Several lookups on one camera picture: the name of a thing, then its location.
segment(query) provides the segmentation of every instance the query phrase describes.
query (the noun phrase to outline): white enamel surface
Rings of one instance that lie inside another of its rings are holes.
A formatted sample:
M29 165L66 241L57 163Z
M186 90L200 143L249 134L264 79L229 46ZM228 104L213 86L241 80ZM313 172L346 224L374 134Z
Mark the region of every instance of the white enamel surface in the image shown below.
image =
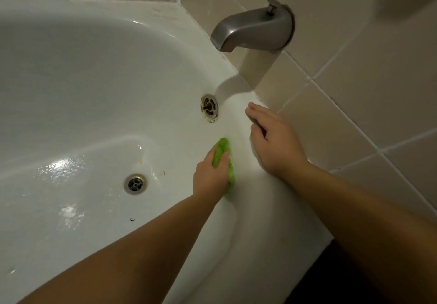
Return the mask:
M259 166L244 115L256 97L179 5L0 0L0 39L2 303L189 196L222 136L235 190L166 303L282 303L331 239ZM204 93L220 103L214 124ZM148 179L138 196L123 191L133 173Z

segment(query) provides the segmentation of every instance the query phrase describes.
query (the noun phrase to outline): left hand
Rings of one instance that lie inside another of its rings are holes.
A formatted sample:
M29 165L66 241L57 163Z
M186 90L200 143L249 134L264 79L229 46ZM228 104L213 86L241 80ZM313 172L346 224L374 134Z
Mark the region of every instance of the left hand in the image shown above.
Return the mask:
M212 167L216 145L208 152L204 161L197 164L193 178L193 195L208 197L217 203L228 189L229 153L225 152L217 168Z

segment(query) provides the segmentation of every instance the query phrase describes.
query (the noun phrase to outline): hand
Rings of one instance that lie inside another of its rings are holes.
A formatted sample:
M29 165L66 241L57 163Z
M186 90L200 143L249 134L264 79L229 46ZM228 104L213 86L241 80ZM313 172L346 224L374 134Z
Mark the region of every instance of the hand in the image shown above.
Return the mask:
M193 178L193 194L207 196L216 204L228 189L229 153L220 158L217 168L212 167L216 145L208 152L204 161L197 164Z
M250 137L255 150L268 173L288 180L290 175L294 175L296 171L311 165L296 132L279 114L249 102L246 115L257 120L266 131L264 137L259 125L253 124L250 127Z

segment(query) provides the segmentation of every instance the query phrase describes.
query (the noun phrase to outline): forearm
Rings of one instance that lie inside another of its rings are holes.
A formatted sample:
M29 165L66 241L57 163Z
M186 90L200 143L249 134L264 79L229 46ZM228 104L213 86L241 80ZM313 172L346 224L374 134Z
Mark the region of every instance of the forearm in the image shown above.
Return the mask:
M161 303L215 204L207 196L184 199L21 303Z
M285 180L386 295L437 300L434 225L313 165Z

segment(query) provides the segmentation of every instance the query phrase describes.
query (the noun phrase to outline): green sponge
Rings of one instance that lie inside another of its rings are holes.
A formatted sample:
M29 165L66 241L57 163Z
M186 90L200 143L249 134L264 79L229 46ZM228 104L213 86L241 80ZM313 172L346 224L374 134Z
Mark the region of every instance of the green sponge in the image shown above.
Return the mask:
M220 138L216 147L216 153L214 154L214 160L212 161L212 166L217 168L219 166L220 158L224 152L229 153L229 168L228 168L228 189L231 189L235 184L234 175L234 165L232 163L232 152L229 146L229 141L227 138Z

